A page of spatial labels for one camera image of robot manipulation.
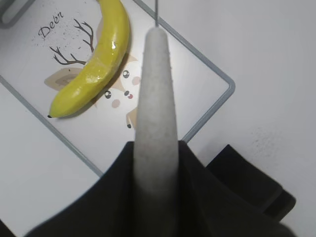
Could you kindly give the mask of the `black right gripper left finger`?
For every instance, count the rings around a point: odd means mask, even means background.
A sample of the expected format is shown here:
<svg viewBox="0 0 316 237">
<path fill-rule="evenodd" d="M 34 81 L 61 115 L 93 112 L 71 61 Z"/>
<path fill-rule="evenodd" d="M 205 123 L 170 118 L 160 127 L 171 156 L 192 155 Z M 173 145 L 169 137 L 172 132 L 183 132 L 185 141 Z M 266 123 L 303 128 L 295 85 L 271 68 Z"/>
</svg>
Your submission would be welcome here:
<svg viewBox="0 0 316 237">
<path fill-rule="evenodd" d="M 132 236 L 133 151 L 134 143 L 127 142 L 112 166 L 88 191 L 27 236 Z"/>
</svg>

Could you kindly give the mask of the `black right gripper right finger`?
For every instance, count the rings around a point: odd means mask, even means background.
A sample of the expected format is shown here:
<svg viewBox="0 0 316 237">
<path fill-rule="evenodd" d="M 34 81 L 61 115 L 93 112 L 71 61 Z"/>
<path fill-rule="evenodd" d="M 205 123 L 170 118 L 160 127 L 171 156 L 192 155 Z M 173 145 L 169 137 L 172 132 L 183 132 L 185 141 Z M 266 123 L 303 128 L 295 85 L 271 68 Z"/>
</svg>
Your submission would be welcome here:
<svg viewBox="0 0 316 237">
<path fill-rule="evenodd" d="M 227 145 L 204 166 L 179 142 L 180 237 L 291 237 L 295 198 Z"/>
</svg>

